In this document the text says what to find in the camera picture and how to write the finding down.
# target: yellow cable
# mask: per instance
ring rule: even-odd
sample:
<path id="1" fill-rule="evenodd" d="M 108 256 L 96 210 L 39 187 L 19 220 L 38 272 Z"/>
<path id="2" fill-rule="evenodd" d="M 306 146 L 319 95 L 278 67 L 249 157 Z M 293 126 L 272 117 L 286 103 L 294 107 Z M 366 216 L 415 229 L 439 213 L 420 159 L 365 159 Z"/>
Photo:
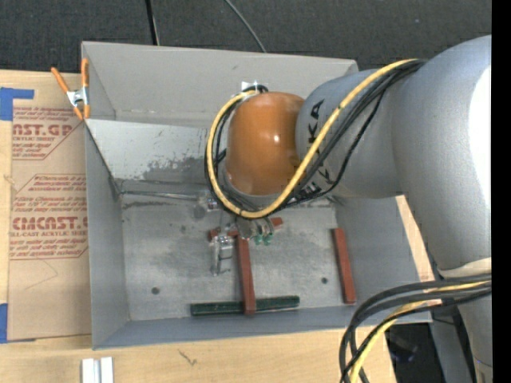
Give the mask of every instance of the yellow cable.
<path id="1" fill-rule="evenodd" d="M 432 290 L 428 290 L 428 293 L 431 292 L 441 292 L 446 290 L 464 290 L 465 288 L 471 288 L 473 286 L 478 286 L 481 284 L 484 284 L 485 281 L 480 282 L 471 282 L 463 285 L 453 285 L 453 286 L 442 286 L 440 288 L 433 288 Z M 399 315 L 403 312 L 407 312 L 408 310 L 415 309 L 419 307 L 420 305 L 423 305 L 425 303 L 431 303 L 431 299 L 426 299 L 424 301 L 419 302 L 411 302 L 407 303 L 403 306 L 400 306 L 397 308 L 392 314 L 390 314 L 386 319 L 392 318 L 395 315 Z M 370 350 L 373 348 L 376 341 L 382 336 L 386 330 L 388 330 L 394 323 L 396 323 L 397 319 L 392 319 L 389 321 L 383 321 L 382 327 L 374 334 L 374 336 L 369 340 L 367 346 L 363 349 L 363 352 L 360 354 L 360 357 L 357 359 L 357 361 L 353 364 L 353 368 L 351 369 L 350 373 L 350 381 L 353 383 L 356 383 L 358 379 L 358 374 L 360 373 L 360 369 L 362 368 L 362 365 L 364 361 L 366 360 L 367 354 L 370 352 Z"/>
<path id="2" fill-rule="evenodd" d="M 410 60 L 402 60 L 397 61 L 392 64 L 389 64 L 378 71 L 375 71 L 372 73 L 369 77 L 367 77 L 365 80 L 363 80 L 360 84 L 358 84 L 340 103 L 340 105 L 334 110 L 334 112 L 328 117 L 327 121 L 325 122 L 325 125 L 321 128 L 319 131 L 318 136 L 316 137 L 314 143 L 309 148 L 307 154 L 303 158 L 302 162 L 298 166 L 298 169 L 296 169 L 295 174 L 287 184 L 287 186 L 284 188 L 283 192 L 269 205 L 263 208 L 262 210 L 258 211 L 246 211 L 239 207 L 237 207 L 235 204 L 231 203 L 231 201 L 225 196 L 225 194 L 220 189 L 220 186 L 218 184 L 218 181 L 215 177 L 215 169 L 213 168 L 213 158 L 212 158 L 212 148 L 213 148 L 213 139 L 216 133 L 216 128 L 218 124 L 220 123 L 220 118 L 228 111 L 228 109 L 235 104 L 237 101 L 240 101 L 244 97 L 248 95 L 252 95 L 256 93 L 256 91 L 250 91 L 248 93 L 241 93 L 233 97 L 224 107 L 218 112 L 216 115 L 215 120 L 212 123 L 212 127 L 209 131 L 209 137 L 208 137 L 208 143 L 206 147 L 206 159 L 208 164 L 208 175 L 211 180 L 213 191 L 215 192 L 216 196 L 220 199 L 222 204 L 228 208 L 233 213 L 236 213 L 237 215 L 240 215 L 246 219 L 260 219 L 261 217 L 264 217 L 268 214 L 271 214 L 272 211 L 274 211 L 276 208 L 280 207 L 280 205 L 285 201 L 285 199 L 291 194 L 293 189 L 295 188 L 296 184 L 299 182 L 300 178 L 302 177 L 302 174 L 305 172 L 305 169 L 307 169 L 307 166 L 312 161 L 314 155 L 316 154 L 316 151 L 318 150 L 319 146 L 321 145 L 321 142 L 327 135 L 328 131 L 330 130 L 331 126 L 334 124 L 334 122 L 337 120 L 341 112 L 350 104 L 350 102 L 360 93 L 362 92 L 367 86 L 369 86 L 373 81 L 380 78 L 381 76 L 385 75 L 389 71 L 391 71 L 394 68 L 399 67 L 400 65 L 406 64 L 407 62 L 414 61 L 414 59 Z"/>

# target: dark gray floor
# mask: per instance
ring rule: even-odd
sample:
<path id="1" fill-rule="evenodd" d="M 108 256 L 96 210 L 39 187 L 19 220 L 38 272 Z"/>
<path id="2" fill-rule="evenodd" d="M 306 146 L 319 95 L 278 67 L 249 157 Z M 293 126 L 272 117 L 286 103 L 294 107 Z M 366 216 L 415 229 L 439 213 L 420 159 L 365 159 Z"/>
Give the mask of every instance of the dark gray floor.
<path id="1" fill-rule="evenodd" d="M 77 72 L 83 40 L 151 44 L 144 0 L 0 2 L 0 69 L 57 66 Z M 492 0 L 232 2 L 269 52 L 353 58 L 360 69 L 399 58 L 430 58 L 492 33 Z M 223 0 L 153 0 L 153 7 L 162 45 L 259 51 Z M 427 331 L 403 333 L 425 349 L 414 359 L 417 367 L 398 368 L 398 379 L 441 382 L 442 375 L 431 369 L 438 362 Z"/>

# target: black cable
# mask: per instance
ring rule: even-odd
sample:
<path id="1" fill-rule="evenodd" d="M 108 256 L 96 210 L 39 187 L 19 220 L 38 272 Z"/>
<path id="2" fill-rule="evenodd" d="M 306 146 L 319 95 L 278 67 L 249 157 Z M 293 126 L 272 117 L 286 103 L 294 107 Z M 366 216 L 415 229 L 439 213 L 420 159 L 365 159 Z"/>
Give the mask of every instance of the black cable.
<path id="1" fill-rule="evenodd" d="M 259 46 L 261 51 L 263 51 L 263 53 L 267 53 L 266 48 L 264 48 L 263 43 L 257 37 L 256 32 L 250 27 L 250 24 L 248 24 L 248 21 L 245 20 L 245 17 L 240 13 L 240 11 L 238 9 L 236 9 L 236 6 L 234 6 L 234 4 L 232 4 L 231 0 L 224 0 L 224 1 L 231 8 L 231 10 L 234 11 L 234 13 L 238 16 L 238 18 L 245 25 L 245 27 L 247 27 L 248 32 L 251 34 L 251 36 L 253 36 L 255 42 L 257 43 L 257 45 Z"/>
<path id="2" fill-rule="evenodd" d="M 414 73 L 420 68 L 425 61 L 423 60 L 415 60 L 411 61 L 409 63 L 406 63 L 402 65 L 401 67 L 398 67 L 394 70 L 392 70 L 389 74 L 382 76 L 382 79 L 379 81 L 376 81 L 365 93 L 364 95 L 358 100 L 358 102 L 355 104 L 353 109 L 350 112 L 350 115 L 341 123 L 340 126 L 337 127 L 334 135 L 329 140 L 328 144 L 325 146 L 325 148 L 321 151 L 316 161 L 311 165 L 311 167 L 308 169 L 307 174 L 305 177 L 300 181 L 299 186 L 291 193 L 291 195 L 287 198 L 287 204 L 284 204 L 285 207 L 290 207 L 292 205 L 302 203 L 304 201 L 310 201 L 311 199 L 316 199 L 318 197 L 324 196 L 327 193 L 329 193 L 331 190 L 333 190 L 340 182 L 340 180 L 343 177 L 344 172 L 346 171 L 347 164 L 351 158 L 351 155 L 353 154 L 355 148 L 357 147 L 359 141 L 362 139 L 362 136 L 364 132 L 366 131 L 367 127 L 369 126 L 369 123 L 374 118 L 376 112 L 378 111 L 378 107 L 383 99 L 383 94 L 385 91 L 395 84 L 396 82 L 400 81 L 404 77 L 410 75 L 411 73 Z M 333 184 L 326 190 L 322 191 L 320 193 L 317 193 L 313 195 L 311 198 L 303 199 L 303 200 L 296 200 L 294 203 L 290 203 L 289 200 L 291 200 L 293 197 L 297 196 L 297 193 L 302 190 L 305 186 L 307 186 L 307 183 L 312 179 L 312 177 L 315 175 L 315 173 L 319 170 L 319 168 L 323 165 L 324 160 L 329 156 L 334 146 L 339 142 L 342 135 L 347 131 L 347 129 L 352 126 L 353 122 L 358 118 L 360 113 L 376 98 L 378 98 L 377 104 L 374 106 L 373 110 L 371 111 L 371 114 L 367 117 L 366 121 L 364 122 L 361 129 L 358 131 L 358 134 L 354 140 L 354 142 L 351 144 L 347 155 L 343 161 L 343 165 L 341 169 L 339 170 L 339 173 L 333 182 Z"/>
<path id="3" fill-rule="evenodd" d="M 412 302 L 420 302 L 431 299 L 454 299 L 454 298 L 462 298 L 467 294 L 473 294 L 476 292 L 482 292 L 491 288 L 491 282 L 485 282 L 485 284 L 471 286 L 469 288 L 464 288 L 462 290 L 446 290 L 446 291 L 434 291 L 430 293 L 420 293 L 420 294 L 412 294 L 406 295 L 399 298 L 391 299 L 389 301 L 380 302 L 363 311 L 363 314 L 354 314 L 350 325 L 348 326 L 345 334 L 343 335 L 343 339 L 341 340 L 341 344 L 339 347 L 339 365 L 341 369 L 345 369 L 346 366 L 346 354 L 347 354 L 347 345 L 350 344 L 351 353 L 356 353 L 358 350 L 355 340 L 355 331 L 356 328 L 366 319 L 377 314 L 378 312 L 382 312 L 384 310 L 388 310 L 391 308 L 403 306 Z"/>
<path id="4" fill-rule="evenodd" d="M 482 275 L 476 275 L 476 276 L 469 276 L 469 277 L 463 277 L 463 278 L 457 278 L 457 279 L 445 279 L 441 281 L 428 281 L 428 282 L 416 282 L 413 284 L 407 284 L 404 286 L 397 286 L 395 288 L 391 288 L 389 290 L 384 290 L 380 292 L 379 294 L 374 295 L 373 297 L 367 299 L 354 313 L 350 325 L 347 328 L 346 333 L 343 335 L 343 339 L 341 340 L 341 345 L 339 347 L 339 364 L 341 368 L 343 369 L 346 366 L 345 357 L 346 357 L 346 347 L 348 342 L 350 342 L 351 339 L 353 341 L 355 340 L 355 329 L 356 326 L 358 326 L 364 319 L 366 319 L 368 316 L 371 316 L 373 313 L 370 311 L 370 308 L 373 305 L 376 305 L 378 302 L 381 302 L 385 299 L 394 297 L 396 295 L 400 294 L 409 294 L 410 292 L 416 291 L 416 290 L 424 290 L 429 288 L 439 288 L 439 287 L 445 287 L 445 286 L 461 286 L 468 282 L 490 282 L 491 281 L 491 274 L 482 274 Z M 395 305 L 402 305 L 404 303 L 408 303 L 410 301 L 410 296 L 402 297 L 404 299 L 403 301 L 397 301 L 394 302 Z M 388 304 L 387 306 L 381 306 L 382 310 L 388 309 L 388 306 L 391 304 Z M 360 377 L 363 381 L 365 378 L 365 374 L 361 370 Z"/>
<path id="5" fill-rule="evenodd" d="M 419 314 L 419 313 L 422 313 L 422 312 L 433 311 L 434 309 L 436 309 L 438 307 L 458 306 L 458 305 L 461 305 L 461 304 L 465 304 L 465 303 L 468 303 L 468 302 L 475 301 L 476 299 L 483 298 L 483 297 L 485 297 L 487 295 L 490 295 L 491 293 L 492 293 L 492 291 L 491 291 L 491 288 L 490 288 L 487 291 L 477 292 L 477 293 L 471 294 L 468 297 L 459 298 L 459 299 L 457 299 L 457 300 L 455 300 L 453 302 L 439 303 L 439 304 L 435 304 L 435 305 L 432 305 L 432 306 L 426 306 L 426 307 L 422 307 L 422 308 L 414 308 L 412 310 L 407 310 L 407 311 L 404 311 L 404 312 L 402 312 L 400 314 L 396 314 L 396 315 L 393 315 L 393 316 L 390 316 L 390 317 L 386 318 L 383 322 L 378 324 L 378 326 L 376 326 L 369 333 L 369 335 L 367 335 L 366 339 L 364 339 L 364 342 L 358 348 L 357 353 L 354 354 L 354 356 L 351 358 L 350 362 L 347 364 L 347 367 L 342 371 L 340 382 L 341 383 L 350 383 L 351 382 L 350 378 L 348 377 L 348 373 L 349 373 L 350 369 L 353 367 L 355 362 L 360 358 L 360 356 L 362 355 L 363 350 L 367 347 L 367 345 L 369 344 L 369 341 L 372 339 L 372 337 L 374 335 L 376 335 L 376 333 L 381 328 L 383 328 L 384 325 L 386 323 L 388 323 L 389 321 L 393 321 L 393 320 L 396 320 L 396 319 L 399 319 L 399 318 L 403 318 L 403 317 L 405 317 L 407 315 L 411 315 L 411 314 Z"/>
<path id="6" fill-rule="evenodd" d="M 144 2 L 145 10 L 147 11 L 147 18 L 149 20 L 149 29 L 151 31 L 151 41 L 153 42 L 153 45 L 160 45 L 160 39 L 156 29 L 156 20 L 154 19 L 153 14 L 153 4 L 151 3 L 151 0 L 144 0 Z"/>

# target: green component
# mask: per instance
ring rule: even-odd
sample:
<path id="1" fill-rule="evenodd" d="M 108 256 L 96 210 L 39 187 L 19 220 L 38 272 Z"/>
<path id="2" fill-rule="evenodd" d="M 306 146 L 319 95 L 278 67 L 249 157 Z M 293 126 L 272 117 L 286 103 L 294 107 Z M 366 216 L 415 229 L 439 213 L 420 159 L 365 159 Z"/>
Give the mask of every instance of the green component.
<path id="1" fill-rule="evenodd" d="M 261 298 L 255 301 L 255 311 L 289 310 L 297 308 L 299 304 L 300 297 L 298 295 Z M 190 305 L 190 310 L 192 316 L 242 314 L 243 303 L 236 301 L 193 303 Z"/>
<path id="2" fill-rule="evenodd" d="M 261 234 L 254 235 L 254 237 L 252 237 L 252 239 L 254 240 L 254 243 L 256 244 L 256 246 L 258 246 L 263 241 L 263 236 Z"/>
<path id="3" fill-rule="evenodd" d="M 266 237 L 263 238 L 264 245 L 269 246 L 272 240 L 273 240 L 273 233 L 270 233 Z"/>

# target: blue tape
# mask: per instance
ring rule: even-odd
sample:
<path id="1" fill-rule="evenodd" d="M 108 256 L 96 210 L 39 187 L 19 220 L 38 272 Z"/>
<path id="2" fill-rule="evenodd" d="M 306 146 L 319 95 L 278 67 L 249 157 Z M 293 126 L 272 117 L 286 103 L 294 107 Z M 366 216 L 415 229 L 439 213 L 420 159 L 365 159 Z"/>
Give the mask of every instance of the blue tape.
<path id="1" fill-rule="evenodd" d="M 0 304 L 0 343 L 7 343 L 7 304 Z"/>
<path id="2" fill-rule="evenodd" d="M 0 120 L 13 120 L 14 99 L 34 99 L 34 90 L 0 88 Z"/>

